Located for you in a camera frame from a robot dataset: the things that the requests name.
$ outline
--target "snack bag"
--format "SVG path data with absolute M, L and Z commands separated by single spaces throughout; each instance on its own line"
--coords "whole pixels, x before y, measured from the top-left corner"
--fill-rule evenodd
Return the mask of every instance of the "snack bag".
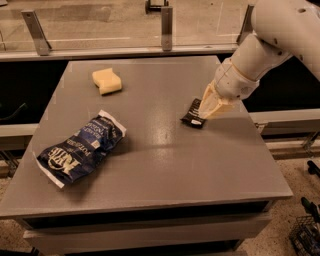
M 73 136 L 43 150 L 37 163 L 62 188 L 93 172 L 125 133 L 120 123 L 101 110 Z

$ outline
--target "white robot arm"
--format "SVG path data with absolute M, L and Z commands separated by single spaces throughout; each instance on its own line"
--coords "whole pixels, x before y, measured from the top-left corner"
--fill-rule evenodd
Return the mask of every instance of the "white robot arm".
M 259 0 L 254 33 L 218 67 L 199 108 L 211 119 L 248 98 L 270 69 L 296 56 L 320 80 L 320 12 L 305 0 Z

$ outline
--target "yellow sponge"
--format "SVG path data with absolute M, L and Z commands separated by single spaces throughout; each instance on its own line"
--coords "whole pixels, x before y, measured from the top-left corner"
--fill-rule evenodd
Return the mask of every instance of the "yellow sponge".
M 121 79 L 113 73 L 112 68 L 95 71 L 92 78 L 101 95 L 122 89 Z

